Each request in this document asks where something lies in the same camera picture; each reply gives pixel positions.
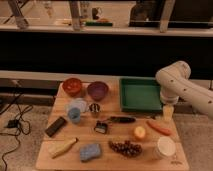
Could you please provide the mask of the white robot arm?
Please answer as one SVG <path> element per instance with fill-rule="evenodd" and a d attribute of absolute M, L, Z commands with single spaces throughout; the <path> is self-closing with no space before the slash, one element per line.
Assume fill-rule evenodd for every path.
<path fill-rule="evenodd" d="M 175 105 L 184 99 L 197 111 L 213 120 L 213 91 L 189 80 L 191 68 L 185 61 L 177 61 L 156 72 L 160 85 L 160 100 L 166 105 Z"/>

